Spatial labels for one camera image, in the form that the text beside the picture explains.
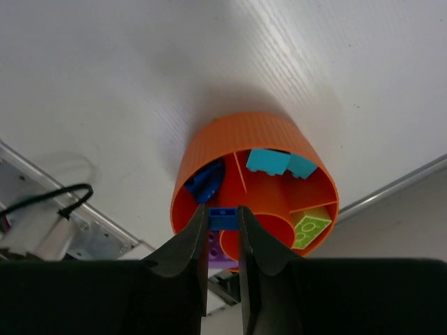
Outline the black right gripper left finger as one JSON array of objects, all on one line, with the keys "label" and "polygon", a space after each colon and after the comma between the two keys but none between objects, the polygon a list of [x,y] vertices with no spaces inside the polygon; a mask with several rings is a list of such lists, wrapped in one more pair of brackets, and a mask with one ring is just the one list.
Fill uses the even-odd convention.
[{"label": "black right gripper left finger", "polygon": [[1,263],[2,334],[199,334],[207,207],[141,260]]}]

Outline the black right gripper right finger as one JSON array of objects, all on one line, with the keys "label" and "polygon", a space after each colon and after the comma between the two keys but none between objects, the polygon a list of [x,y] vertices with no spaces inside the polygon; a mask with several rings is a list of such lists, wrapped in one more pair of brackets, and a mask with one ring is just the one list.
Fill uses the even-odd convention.
[{"label": "black right gripper right finger", "polygon": [[304,258],[237,210],[245,334],[445,334],[446,263]]}]

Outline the purple lego plate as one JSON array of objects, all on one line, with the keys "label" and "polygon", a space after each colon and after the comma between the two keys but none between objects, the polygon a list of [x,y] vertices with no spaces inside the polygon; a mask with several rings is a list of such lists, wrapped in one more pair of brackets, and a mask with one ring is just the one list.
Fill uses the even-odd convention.
[{"label": "purple lego plate", "polygon": [[230,259],[221,249],[219,231],[208,233],[208,268],[231,269],[236,268],[238,262]]}]

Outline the lime green lego brick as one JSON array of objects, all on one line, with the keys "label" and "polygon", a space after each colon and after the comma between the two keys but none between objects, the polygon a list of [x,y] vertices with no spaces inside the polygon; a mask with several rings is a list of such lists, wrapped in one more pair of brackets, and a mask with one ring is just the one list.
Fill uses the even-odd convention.
[{"label": "lime green lego brick", "polygon": [[295,231],[293,248],[304,250],[331,223],[332,219],[325,207],[314,207],[291,214]]}]

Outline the small blue lego brick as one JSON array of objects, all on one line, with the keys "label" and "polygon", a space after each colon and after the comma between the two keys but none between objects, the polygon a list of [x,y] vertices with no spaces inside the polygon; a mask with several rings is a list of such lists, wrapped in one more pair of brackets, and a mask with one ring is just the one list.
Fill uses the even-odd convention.
[{"label": "small blue lego brick", "polygon": [[237,207],[210,207],[208,225],[211,231],[239,230]]}]

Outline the blue round lego piece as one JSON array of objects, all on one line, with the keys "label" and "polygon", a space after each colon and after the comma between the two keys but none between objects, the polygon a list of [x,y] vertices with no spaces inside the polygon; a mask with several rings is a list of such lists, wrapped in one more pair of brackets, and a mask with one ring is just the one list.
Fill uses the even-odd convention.
[{"label": "blue round lego piece", "polygon": [[220,189],[225,172],[224,161],[217,159],[201,167],[195,175],[188,178],[184,187],[198,204],[205,204]]}]

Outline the teal square lego brick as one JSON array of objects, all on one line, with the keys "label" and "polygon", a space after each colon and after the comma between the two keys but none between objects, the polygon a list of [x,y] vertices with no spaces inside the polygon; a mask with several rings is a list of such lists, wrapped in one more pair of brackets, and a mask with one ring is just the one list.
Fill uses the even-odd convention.
[{"label": "teal square lego brick", "polygon": [[271,149],[252,149],[246,167],[251,172],[265,172],[270,176],[285,173],[290,154]]}]

